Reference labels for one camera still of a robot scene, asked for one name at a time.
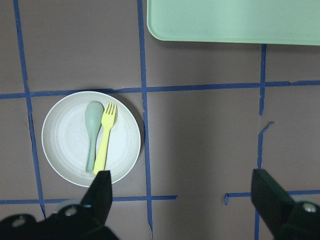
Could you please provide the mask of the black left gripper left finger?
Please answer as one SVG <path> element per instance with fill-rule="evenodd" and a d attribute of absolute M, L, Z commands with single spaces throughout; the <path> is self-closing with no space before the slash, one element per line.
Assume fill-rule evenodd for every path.
<path fill-rule="evenodd" d="M 106 220 L 113 202 L 111 173 L 100 171 L 79 203 L 69 203 L 48 218 L 15 214 L 0 222 L 2 240 L 116 240 Z"/>

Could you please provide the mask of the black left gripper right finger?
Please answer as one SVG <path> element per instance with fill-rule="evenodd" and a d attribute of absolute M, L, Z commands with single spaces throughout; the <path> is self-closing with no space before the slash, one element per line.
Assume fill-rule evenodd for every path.
<path fill-rule="evenodd" d="M 295 200 L 264 169 L 252 171 L 251 202 L 275 240 L 320 238 L 320 206 Z"/>

